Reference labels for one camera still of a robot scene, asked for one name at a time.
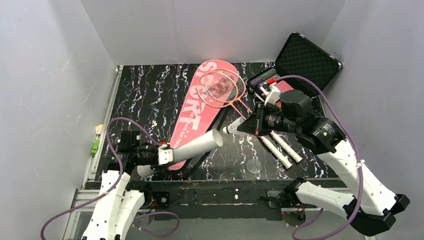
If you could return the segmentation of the white shuttlecock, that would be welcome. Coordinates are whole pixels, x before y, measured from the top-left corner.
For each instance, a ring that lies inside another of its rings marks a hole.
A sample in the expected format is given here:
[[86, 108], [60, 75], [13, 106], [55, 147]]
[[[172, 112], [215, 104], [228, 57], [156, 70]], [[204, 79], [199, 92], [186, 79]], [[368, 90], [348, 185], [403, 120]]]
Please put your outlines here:
[[245, 121], [245, 119], [240, 116], [235, 121], [233, 121], [230, 125], [222, 128], [222, 132], [224, 134], [234, 134], [234, 135], [244, 135], [245, 133], [238, 130], [238, 127]]

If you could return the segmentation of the pink badminton racket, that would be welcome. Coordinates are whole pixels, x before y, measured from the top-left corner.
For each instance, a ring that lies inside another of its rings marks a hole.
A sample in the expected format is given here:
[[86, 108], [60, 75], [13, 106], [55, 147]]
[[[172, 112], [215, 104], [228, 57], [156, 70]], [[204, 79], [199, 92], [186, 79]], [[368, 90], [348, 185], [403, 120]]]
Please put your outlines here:
[[236, 108], [239, 102], [249, 113], [253, 111], [243, 101], [246, 84], [238, 73], [227, 69], [216, 69], [203, 74], [197, 81], [197, 94], [203, 102], [212, 108], [231, 106], [241, 117], [246, 117]]
[[[252, 113], [251, 109], [241, 100], [246, 92], [246, 84], [234, 71], [218, 68], [205, 73], [202, 77], [200, 77], [199, 83], [197, 83], [197, 92], [200, 98], [208, 106], [213, 108], [232, 106], [243, 120], [246, 118], [235, 107], [234, 102], [239, 101], [248, 110], [248, 112]], [[300, 163], [300, 161], [303, 160], [303, 158], [275, 131], [271, 131], [270, 136], [282, 147], [283, 150], [288, 153], [289, 156], [291, 156], [296, 163]], [[287, 157], [282, 155], [282, 153], [269, 140], [263, 136], [260, 136], [259, 138], [287, 169], [292, 166]]]

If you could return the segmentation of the clear round tube lid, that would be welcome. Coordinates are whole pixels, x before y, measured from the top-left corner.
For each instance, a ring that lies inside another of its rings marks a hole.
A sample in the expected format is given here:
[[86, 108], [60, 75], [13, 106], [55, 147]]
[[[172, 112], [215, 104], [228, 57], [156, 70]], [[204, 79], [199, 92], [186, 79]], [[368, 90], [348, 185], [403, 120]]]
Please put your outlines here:
[[251, 174], [259, 174], [262, 170], [262, 164], [257, 159], [250, 159], [246, 163], [246, 169]]

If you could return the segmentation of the white shuttlecock tube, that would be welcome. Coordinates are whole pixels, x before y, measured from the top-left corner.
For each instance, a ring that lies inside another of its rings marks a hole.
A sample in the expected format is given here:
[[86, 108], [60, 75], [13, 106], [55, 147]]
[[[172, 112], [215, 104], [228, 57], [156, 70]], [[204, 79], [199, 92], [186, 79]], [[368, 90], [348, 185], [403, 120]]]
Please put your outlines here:
[[203, 135], [173, 149], [173, 162], [166, 165], [157, 165], [151, 169], [149, 166], [137, 166], [140, 177], [145, 178], [161, 169], [166, 169], [185, 160], [191, 159], [206, 152], [213, 151], [223, 146], [223, 137], [217, 129], [212, 129]]

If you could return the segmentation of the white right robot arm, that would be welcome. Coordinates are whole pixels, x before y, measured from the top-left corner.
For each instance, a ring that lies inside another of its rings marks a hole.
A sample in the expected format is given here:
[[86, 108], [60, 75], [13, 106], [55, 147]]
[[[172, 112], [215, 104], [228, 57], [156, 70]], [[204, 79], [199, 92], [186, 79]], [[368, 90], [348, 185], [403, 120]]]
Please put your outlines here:
[[280, 107], [258, 103], [248, 118], [239, 117], [230, 128], [255, 136], [273, 131], [295, 134], [303, 147], [330, 166], [350, 193], [329, 190], [298, 177], [272, 201], [292, 206], [310, 204], [331, 211], [365, 236], [388, 231], [396, 222], [396, 214], [410, 204], [409, 198], [392, 192], [374, 176], [334, 121], [314, 115], [309, 96], [289, 90], [279, 95], [279, 101]]

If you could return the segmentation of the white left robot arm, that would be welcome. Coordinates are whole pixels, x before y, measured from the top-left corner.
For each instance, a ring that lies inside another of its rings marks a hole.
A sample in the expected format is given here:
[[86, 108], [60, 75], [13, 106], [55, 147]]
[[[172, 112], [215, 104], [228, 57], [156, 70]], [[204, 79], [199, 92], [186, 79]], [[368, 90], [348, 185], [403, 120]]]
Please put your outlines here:
[[129, 154], [125, 168], [107, 170], [102, 174], [99, 200], [96, 201], [90, 221], [84, 230], [83, 240], [125, 239], [138, 210], [145, 204], [143, 190], [127, 189], [135, 167], [150, 170], [152, 166], [163, 166], [174, 160], [174, 151], [162, 144], [136, 148]]

